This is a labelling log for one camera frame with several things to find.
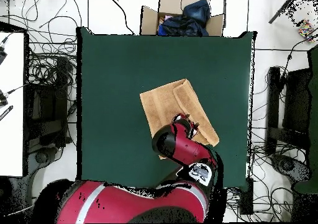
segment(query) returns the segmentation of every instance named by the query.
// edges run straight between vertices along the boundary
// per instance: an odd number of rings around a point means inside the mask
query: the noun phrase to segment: black cable
[[[291,214],[291,211],[292,211],[291,206],[286,201],[284,201],[284,204],[286,208],[288,207],[288,212]]]
[[[16,30],[16,31],[14,31],[14,32],[9,33],[8,36],[5,37],[5,38],[0,42],[0,45],[5,44],[5,43],[7,42],[7,40],[8,40],[8,38],[9,38],[12,34],[16,34],[16,33],[19,33],[19,32],[23,32],[23,30]]]
[[[35,4],[33,6],[35,6],[36,10],[37,10],[37,2],[38,1],[35,1]],[[24,19],[25,23],[21,22],[20,23],[23,23],[26,27],[27,27],[27,30],[29,31],[29,26],[27,24],[27,21],[30,21],[28,18],[23,18],[23,8],[22,8],[22,17],[20,17],[22,19]],[[75,51],[76,47],[73,47],[72,50],[68,50],[67,48],[65,48],[65,52],[61,51],[62,48],[61,46],[65,46],[66,44],[72,44],[75,40],[72,40],[72,39],[69,39],[62,44],[60,45],[58,48],[55,48],[53,47],[53,49],[55,49],[54,51],[52,50],[52,45],[50,45],[50,43],[52,43],[52,36],[51,36],[51,33],[50,33],[50,29],[48,29],[48,33],[49,33],[49,36],[50,36],[50,39],[51,39],[51,42],[49,41],[48,38],[44,37],[42,34],[40,34],[43,38],[47,39],[48,40],[48,44],[47,46],[50,47],[51,50],[47,50],[46,48],[44,48],[44,45],[42,45],[42,50],[44,51],[42,54],[35,54],[32,50],[30,50],[31,54],[30,54],[30,65],[29,65],[29,68],[31,70],[31,74],[30,74],[30,77],[34,77],[35,79],[46,79],[46,81],[42,82],[42,84],[46,84],[46,85],[54,85],[54,81],[56,80],[55,78],[55,74],[57,72],[57,69],[52,69],[56,66],[56,64],[52,64],[52,62],[48,62],[48,60],[53,60],[55,61],[58,57],[60,56],[66,56],[66,55],[69,55],[69,53]],[[76,57],[74,56],[74,59],[72,58],[69,58],[69,62],[71,63],[71,65],[73,66],[73,68],[75,69],[76,68],[76,61],[75,61]],[[69,72],[67,73],[67,78],[68,78],[68,85],[69,87],[74,87],[74,82],[73,82],[73,78],[72,76],[74,76],[74,74],[72,72]],[[66,86],[64,87],[59,87],[58,89],[60,90],[59,92],[57,92],[57,94],[62,94],[62,90],[64,90],[66,88]]]
[[[233,211],[233,213],[235,214],[235,216],[236,216],[237,218],[239,218],[239,219],[242,220],[243,222],[248,222],[248,221],[242,219],[241,216],[238,215],[238,213],[235,211],[235,208],[234,208],[233,206],[231,206],[231,205],[229,205],[229,206],[230,206],[231,210]]]
[[[255,96],[255,95],[257,95],[257,94],[262,94],[263,92],[265,92],[266,90],[267,90],[267,88],[268,88],[268,72],[266,73],[266,75],[265,75],[265,82],[266,82],[266,88],[264,89],[264,90],[262,90],[262,92],[256,92],[256,93],[253,93],[253,95]]]
[[[250,13],[250,0],[247,0],[247,23],[246,23],[246,31],[248,32],[248,17]]]
[[[264,176],[263,176],[263,178],[261,179],[261,181],[263,181],[264,178],[266,177],[266,172],[265,172],[265,170],[264,170],[261,166],[259,166],[259,168],[264,172]]]
[[[58,13],[60,13],[60,11],[61,11],[61,10],[64,8],[64,6],[66,5],[66,2],[67,2],[67,0],[65,0],[64,5],[62,5],[62,7],[58,10],[58,12],[55,14],[54,17],[56,17],[56,16],[58,15]],[[39,27],[39,29],[41,29],[45,24],[48,24],[48,22],[46,22],[46,23],[44,23],[43,25],[41,25],[41,26]]]
[[[64,152],[64,148],[62,148],[62,152],[61,152],[60,157],[59,157],[58,159],[54,160],[53,162],[56,162],[56,161],[60,160],[60,159],[61,159],[61,157],[63,156],[63,152]]]
[[[261,109],[261,108],[263,108],[264,106],[266,106],[266,105],[268,105],[268,103],[266,103],[266,104],[264,104],[264,105],[262,105],[262,106],[260,106],[259,108],[256,108],[252,113],[254,113],[255,111],[257,111],[258,109]]]
[[[253,215],[259,219],[259,220],[257,220],[257,222],[261,222],[261,218],[257,214],[254,213]]]
[[[250,215],[246,215],[246,217],[248,218],[249,222],[253,222]]]
[[[282,75],[282,78],[285,78],[286,69],[287,69],[288,63],[289,63],[289,61],[290,61],[290,59],[291,59],[291,54],[292,54],[292,52],[294,51],[295,47],[296,47],[297,45],[299,45],[300,43],[305,42],[306,40],[309,40],[310,38],[315,38],[315,37],[317,36],[317,34],[316,34],[315,36],[313,36],[312,34],[313,34],[316,30],[318,30],[318,27],[317,27],[316,29],[314,29],[314,30],[309,34],[308,37],[306,37],[306,38],[305,38],[304,40],[302,40],[301,42],[296,43],[296,44],[292,47],[291,52],[289,53],[289,55],[288,55],[288,57],[287,57],[287,62],[286,62],[286,66],[285,66],[285,71],[284,71],[284,73],[283,73],[283,75]]]
[[[19,17],[19,16],[14,15],[14,14],[2,15],[2,16],[0,16],[0,17],[10,17],[10,18],[11,18],[11,17],[17,17],[17,18],[20,18],[20,19],[23,19],[23,20],[26,20],[26,21],[35,22],[35,21],[38,19],[38,16],[39,16],[39,13],[38,13],[38,10],[37,10],[37,3],[38,3],[38,1],[35,2],[35,0],[34,0],[34,5],[29,8],[29,9],[31,9],[31,8],[34,7],[34,6],[35,6],[35,8],[36,8],[37,16],[36,16],[36,18],[35,18],[34,20],[26,19],[26,18],[24,18],[24,17]],[[24,9],[25,2],[26,2],[26,0],[24,0],[23,6],[22,6],[22,10]]]
[[[252,119],[252,121],[259,121],[259,120],[263,120],[266,116],[267,116],[267,114],[266,114],[264,117],[262,117],[262,118],[259,118],[259,119]]]
[[[26,24],[25,23],[23,23],[22,21],[19,21],[19,20],[16,20],[16,19],[12,19],[12,20],[14,20],[14,21],[16,21],[16,22],[20,22],[21,24],[23,24],[23,25],[25,25],[26,26]],[[30,27],[30,26],[27,26],[27,31],[28,31],[28,33],[30,34],[30,32],[37,32],[37,33],[39,33],[40,35],[41,34],[53,34],[53,35],[60,35],[60,36],[68,36],[68,37],[76,37],[75,35],[70,35],[70,34],[58,34],[58,33],[56,33],[56,32],[46,32],[46,31],[43,31],[43,30],[36,30],[36,29],[34,29],[34,28],[32,28],[32,27]]]
[[[256,215],[256,213],[260,213],[260,214],[270,214],[270,215],[272,215],[272,218],[271,218],[271,220],[270,220],[270,222],[274,219],[274,217],[275,217],[275,215],[273,214],[273,213],[271,213],[271,212],[254,212],[254,215]]]
[[[70,127],[68,126],[67,129],[68,129],[68,134],[70,135],[70,138],[71,138],[73,144],[74,144],[75,147],[77,148],[76,144],[74,143],[74,141],[73,141],[73,139],[72,139],[71,132],[70,132]]]
[[[271,204],[272,208],[273,208],[273,194],[274,194],[274,192],[277,191],[278,189],[284,189],[284,190],[288,191],[289,193],[293,194],[293,193],[291,192],[291,190],[289,190],[289,189],[287,189],[287,188],[285,188],[285,187],[277,187],[277,188],[275,188],[275,189],[271,192],[271,195],[270,195],[270,204]],[[274,212],[276,218],[277,218],[280,222],[283,222],[283,221],[277,216],[276,210],[275,210],[274,208],[273,208],[273,212]]]
[[[125,11],[122,9],[122,7],[115,1],[115,0],[112,0],[117,6],[119,6],[119,8],[122,10],[122,12],[124,13],[124,16],[125,16],[125,24],[126,24],[126,27],[127,29],[129,29],[131,32],[132,32],[132,35],[135,35],[134,32],[128,27],[127,25],[127,18],[126,18],[126,13]]]
[[[258,156],[258,157],[259,157],[261,160],[264,161],[263,163],[267,163],[267,164],[269,164],[270,166],[272,166],[271,163],[267,162],[265,159],[261,158],[260,156]]]
[[[181,9],[182,12],[183,12],[183,9],[182,9],[182,0],[180,1],[180,9]]]
[[[285,97],[284,95],[281,97],[281,94],[282,94],[282,92],[279,94],[279,99],[280,99],[280,101],[282,102],[282,103],[285,103],[284,101],[283,101],[283,98]]]
[[[81,19],[81,27],[82,27],[82,25],[83,25],[83,21],[82,21],[82,16],[81,16],[81,13],[80,13],[80,10],[79,10],[79,7],[78,7],[78,5],[77,5],[77,2],[76,2],[76,0],[74,0],[74,3],[75,3],[75,5],[76,5],[76,7],[77,7],[77,11],[78,11],[78,15],[80,16],[79,18]]]
[[[251,133],[252,133],[253,135],[257,136],[259,139],[262,139],[263,141],[265,141],[265,139],[264,139],[264,138],[262,138],[262,137],[258,136],[256,133],[254,133],[254,132],[252,132],[252,131],[251,131]]]
[[[24,87],[24,86],[26,86],[26,85],[29,85],[30,83],[33,83],[33,82],[35,82],[35,81],[41,81],[42,80],[42,78],[39,78],[39,79],[35,79],[35,80],[33,80],[32,82],[29,82],[29,83],[27,83],[27,84],[24,84],[24,85],[22,85],[22,86],[19,86],[18,88],[15,88],[15,89],[13,89],[13,90],[10,90],[9,92],[6,92],[6,94],[12,94],[13,92],[15,92],[16,90],[18,90],[18,89],[20,89],[20,88],[22,88],[22,87]]]
[[[280,151],[275,151],[275,153],[279,153],[280,155],[284,154],[284,153],[287,152],[287,151],[297,149],[298,151],[300,151],[300,152],[306,157],[306,153],[305,153],[302,149],[300,149],[300,148],[298,148],[298,147],[295,147],[295,146],[293,146],[293,145],[291,145],[291,144],[285,144],[285,143],[281,144],[281,143],[278,143],[278,144],[275,144],[275,146],[276,146],[276,147],[282,147],[282,149],[281,149]],[[260,148],[261,150],[264,151],[264,147],[262,147],[262,146],[256,146],[256,148]]]
[[[263,183],[263,185],[266,187],[266,190],[267,190],[268,195],[267,195],[267,196],[262,196],[262,197],[267,197],[269,200],[273,200],[273,198],[270,197],[270,191],[269,191],[269,188],[267,187],[267,185],[266,185],[266,184],[263,182],[263,180],[260,179],[258,176],[256,176],[256,175],[254,175],[254,176],[255,176],[256,178],[258,178],[259,181],[260,181],[261,183]],[[276,212],[275,208],[273,207],[273,204],[269,202],[269,205],[270,205],[270,207],[269,207],[267,210],[261,210],[261,211],[258,211],[258,212],[267,212],[267,211],[269,211],[271,208],[273,209],[273,211]]]

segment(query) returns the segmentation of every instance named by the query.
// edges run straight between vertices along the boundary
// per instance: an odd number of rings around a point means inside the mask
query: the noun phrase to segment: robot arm
[[[222,222],[226,203],[222,160],[217,153],[212,154],[212,150],[191,140],[195,129],[181,116],[153,137],[157,153],[182,165],[156,189],[77,181],[67,182],[61,190],[58,183],[53,183],[35,203],[35,221],[42,222],[50,202],[55,204],[47,212],[51,223],[206,222],[207,216],[208,221]]]

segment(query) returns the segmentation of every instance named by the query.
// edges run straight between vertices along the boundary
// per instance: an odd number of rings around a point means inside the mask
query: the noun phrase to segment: white floor
[[[89,27],[95,34],[130,34],[130,31],[125,26],[124,15],[122,11],[111,0],[39,0],[37,2],[38,16],[34,7],[34,0],[10,0],[9,10],[8,2],[0,0],[0,21],[8,22],[7,17],[3,15],[16,15],[21,17],[22,9],[23,16],[29,20],[29,27],[34,30],[43,31],[41,36],[37,32],[30,32],[30,42],[47,43],[50,40],[48,33],[48,24],[39,28],[41,25],[49,21],[60,10],[58,16],[70,16],[75,21],[61,17],[49,23],[49,30],[52,34],[50,42],[64,42],[66,38],[75,37],[76,25]],[[127,25],[135,34],[139,34],[140,30],[140,11],[142,5],[148,6],[154,10],[158,9],[158,0],[116,0],[123,8],[127,16]],[[257,31],[257,40],[255,44],[255,82],[254,93],[260,92],[266,88],[265,75],[271,66],[285,66],[289,50],[294,44],[300,42],[302,37],[298,34],[297,28],[291,22],[291,18],[295,23],[302,19],[309,19],[314,26],[318,25],[318,12],[311,2],[302,3],[297,0],[297,11],[291,16],[286,14],[278,17],[272,24],[268,21],[274,16],[276,11],[281,7],[285,0],[227,0],[226,9],[226,28],[224,29],[225,37],[238,37],[242,32]],[[221,14],[223,11],[223,0],[211,0],[212,15]],[[10,23],[18,26],[23,26],[22,18],[11,16]],[[289,62],[288,70],[295,70],[308,67],[306,51],[312,48],[316,43],[304,42],[297,46],[293,52],[293,58]],[[30,44],[35,52],[40,52],[39,44]],[[253,97],[253,109],[266,104],[267,93],[257,94]],[[75,91],[71,95],[71,99],[76,98]],[[253,119],[261,119],[266,114],[266,107],[262,107],[253,113]],[[70,122],[76,121],[74,114]],[[253,127],[265,127],[266,119],[253,121]],[[70,133],[76,143],[76,125],[70,124]],[[261,138],[264,138],[264,129],[255,129],[253,133]],[[253,141],[262,141],[257,136],[253,136]],[[261,179],[269,188],[273,190],[275,187],[290,187],[286,177],[278,174],[273,168],[266,163],[261,166],[257,164],[253,168],[253,176],[255,186],[255,198],[268,196],[265,185],[259,181]],[[34,181],[33,196],[38,196],[40,191],[49,183],[57,179],[67,178],[75,180],[76,176],[76,148],[73,144],[69,144],[65,149],[62,158],[51,164],[49,167],[41,169]],[[278,190],[273,197],[279,202],[292,202],[291,194],[285,190]],[[254,210],[266,210],[269,208],[269,199],[264,197],[255,200]],[[270,221],[272,215],[265,213],[257,214],[262,220]],[[290,215],[284,214],[281,219],[288,220]],[[242,216],[243,220],[249,221],[246,216]],[[255,221],[256,216],[252,215],[251,219]],[[234,214],[234,211],[227,209],[224,217],[224,222],[242,221]]]

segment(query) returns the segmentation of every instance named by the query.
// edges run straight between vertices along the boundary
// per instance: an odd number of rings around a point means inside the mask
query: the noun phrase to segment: white cable
[[[19,210],[18,212],[12,212],[12,213],[10,213],[8,215],[5,215],[4,217],[8,217],[8,216],[10,216],[12,214],[17,214],[17,213],[23,212],[24,210],[28,210],[29,208],[32,208],[32,207],[33,207],[33,205],[31,205],[30,207],[24,208],[23,210]]]

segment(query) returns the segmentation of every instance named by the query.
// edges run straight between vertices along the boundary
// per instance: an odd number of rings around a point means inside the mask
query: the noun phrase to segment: white table
[[[8,33],[0,32],[0,42]],[[6,58],[0,65],[0,90],[3,93],[23,85],[24,34],[10,35],[4,45]],[[0,121],[0,176],[22,176],[23,162],[23,88],[7,98],[8,105],[0,108],[0,115],[10,106],[13,109]]]

